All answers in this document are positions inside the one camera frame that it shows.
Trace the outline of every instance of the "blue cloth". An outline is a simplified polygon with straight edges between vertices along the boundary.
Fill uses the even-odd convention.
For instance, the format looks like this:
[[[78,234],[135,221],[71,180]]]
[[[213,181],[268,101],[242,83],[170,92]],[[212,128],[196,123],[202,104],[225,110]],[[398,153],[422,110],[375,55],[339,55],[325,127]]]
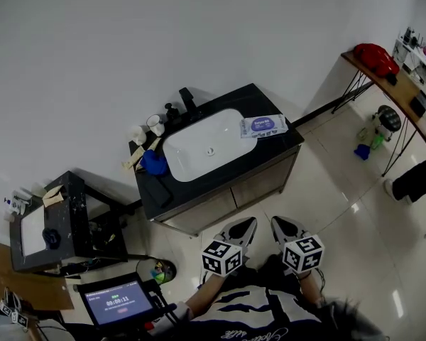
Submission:
[[[364,161],[369,158],[370,152],[371,147],[364,144],[359,144],[358,147],[354,150],[354,153]]]
[[[149,174],[153,175],[165,174],[169,169],[166,158],[157,156],[152,150],[146,151],[143,154],[141,166],[143,166]]]

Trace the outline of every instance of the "soap dispenser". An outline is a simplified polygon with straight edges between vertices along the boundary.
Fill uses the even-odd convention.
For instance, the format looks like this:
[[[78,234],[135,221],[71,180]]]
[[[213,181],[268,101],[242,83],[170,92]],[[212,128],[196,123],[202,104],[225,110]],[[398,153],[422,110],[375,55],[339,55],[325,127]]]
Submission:
[[[182,121],[180,112],[178,111],[178,109],[174,108],[170,102],[165,104],[164,107],[167,109],[166,116],[168,118],[168,123],[172,125],[177,125]]]

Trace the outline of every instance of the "cup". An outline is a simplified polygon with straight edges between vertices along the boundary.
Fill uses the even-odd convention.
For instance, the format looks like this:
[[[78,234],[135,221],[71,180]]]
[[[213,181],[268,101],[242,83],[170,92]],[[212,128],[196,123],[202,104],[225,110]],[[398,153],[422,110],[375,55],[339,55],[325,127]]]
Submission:
[[[147,126],[150,130],[156,134],[156,136],[161,136],[164,134],[164,124],[163,120],[159,115],[151,115],[147,119]]]
[[[147,134],[145,134],[142,126],[133,126],[129,134],[131,140],[134,141],[137,145],[142,145],[147,140]]]

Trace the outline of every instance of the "wet wipes package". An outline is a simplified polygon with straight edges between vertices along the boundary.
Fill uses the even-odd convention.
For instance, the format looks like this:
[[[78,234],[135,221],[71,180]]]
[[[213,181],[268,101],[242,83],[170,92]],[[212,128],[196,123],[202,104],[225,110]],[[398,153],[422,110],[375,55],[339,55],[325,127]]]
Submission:
[[[289,128],[282,114],[265,117],[247,117],[240,122],[242,138],[265,138],[285,133]]]

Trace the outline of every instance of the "sink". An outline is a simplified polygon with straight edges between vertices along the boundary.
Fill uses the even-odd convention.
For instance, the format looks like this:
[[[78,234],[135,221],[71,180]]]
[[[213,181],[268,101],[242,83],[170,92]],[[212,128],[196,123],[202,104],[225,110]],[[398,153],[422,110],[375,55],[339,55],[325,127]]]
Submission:
[[[242,119],[225,109],[169,136],[163,150],[173,177],[190,182],[252,151],[257,138],[240,137]]]

